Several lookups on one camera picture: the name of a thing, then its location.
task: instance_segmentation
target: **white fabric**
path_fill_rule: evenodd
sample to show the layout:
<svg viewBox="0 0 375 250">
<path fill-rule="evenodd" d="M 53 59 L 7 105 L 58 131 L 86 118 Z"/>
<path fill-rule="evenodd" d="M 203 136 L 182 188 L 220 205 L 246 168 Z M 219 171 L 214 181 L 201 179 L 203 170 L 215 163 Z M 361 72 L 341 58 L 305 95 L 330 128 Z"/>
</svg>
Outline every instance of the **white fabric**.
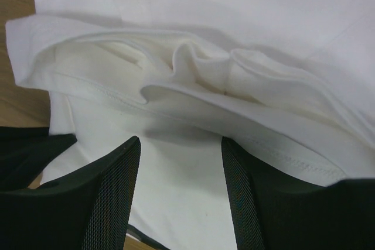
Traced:
<svg viewBox="0 0 375 250">
<path fill-rule="evenodd" d="M 168 248 L 236 248 L 221 135 L 312 183 L 375 175 L 373 0 L 35 1 L 71 19 L 8 23 L 16 82 L 78 139 L 43 181 L 138 135 L 129 222 Z"/>
</svg>

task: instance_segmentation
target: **stitching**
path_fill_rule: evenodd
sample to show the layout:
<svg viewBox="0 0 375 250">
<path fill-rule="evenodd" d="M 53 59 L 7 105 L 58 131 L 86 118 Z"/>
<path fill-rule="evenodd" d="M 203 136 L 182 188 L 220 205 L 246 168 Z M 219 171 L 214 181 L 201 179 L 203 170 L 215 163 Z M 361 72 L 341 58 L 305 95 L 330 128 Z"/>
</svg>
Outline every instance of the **stitching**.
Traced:
<svg viewBox="0 0 375 250">
<path fill-rule="evenodd" d="M 173 116 L 170 116 L 170 115 L 165 115 L 165 114 L 162 114 L 162 113 L 159 113 L 159 112 L 156 113 L 156 112 L 153 112 L 153 111 L 150 111 L 150 110 L 147 110 L 147 109 L 143 109 L 143 108 L 139 108 L 139 107 L 136 107 L 134 105 L 131 105 L 128 102 L 121 99 L 120 97 L 116 97 L 111 92 L 109 92 L 107 89 L 102 88 L 101 86 L 99 86 L 95 83 L 92 83 L 91 81 L 82 80 L 82 79 L 79 79 L 77 77 L 68 76 L 66 74 L 62 74 L 62 73 L 58 73 L 58 72 L 55 72 L 55 73 L 57 73 L 61 76 L 73 78 L 73 79 L 75 79 L 79 82 L 83 81 L 83 82 L 91 85 L 94 90 L 104 94 L 108 98 L 111 98 L 111 99 L 113 99 L 117 102 L 120 102 L 122 105 L 125 105 L 128 108 L 134 109 L 136 111 L 146 112 L 147 114 L 149 114 L 153 117 L 157 117 L 157 118 L 162 117 L 162 118 L 165 118 L 165 119 L 172 119 L 172 120 L 183 122 L 183 123 L 186 123 L 186 124 L 191 124 L 191 125 L 193 125 L 197 128 L 201 128 L 200 125 L 197 122 L 186 121 L 185 119 L 182 119 L 182 118 L 173 117 Z M 321 168 L 321 167 L 314 167 L 314 166 L 312 166 L 310 164 L 307 164 L 307 163 L 304 163 L 304 162 L 302 162 L 298 159 L 293 159 L 290 156 L 287 156 L 283 153 L 280 153 L 280 152 L 277 152 L 277 151 L 273 150 L 272 146 L 269 145 L 267 142 L 261 142 L 261 141 L 255 140 L 253 137 L 244 136 L 244 139 L 253 143 L 253 144 L 255 144 L 255 145 L 260 146 L 261 149 L 266 150 L 273 158 L 282 159 L 284 162 L 289 163 L 290 165 L 293 165 L 294 167 L 300 168 L 302 170 L 306 170 L 306 171 L 310 171 L 310 172 L 316 172 L 316 173 L 322 174 L 324 176 L 332 177 L 334 179 L 340 179 L 339 175 L 344 174 L 341 171 L 326 170 L 326 169 Z"/>
</svg>

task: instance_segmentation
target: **wooden floor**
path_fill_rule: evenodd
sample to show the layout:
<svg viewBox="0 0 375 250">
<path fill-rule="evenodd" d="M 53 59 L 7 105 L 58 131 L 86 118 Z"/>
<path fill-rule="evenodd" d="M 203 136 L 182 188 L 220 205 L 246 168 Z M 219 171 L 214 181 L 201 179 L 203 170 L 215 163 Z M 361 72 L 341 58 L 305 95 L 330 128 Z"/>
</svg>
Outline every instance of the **wooden floor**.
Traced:
<svg viewBox="0 0 375 250">
<path fill-rule="evenodd" d="M 0 0 L 0 126 L 48 126 L 50 104 L 48 93 L 17 87 L 5 46 L 5 22 L 35 13 L 34 0 Z M 38 186 L 39 179 L 32 187 Z M 126 250 L 152 250 L 127 238 Z"/>
</svg>

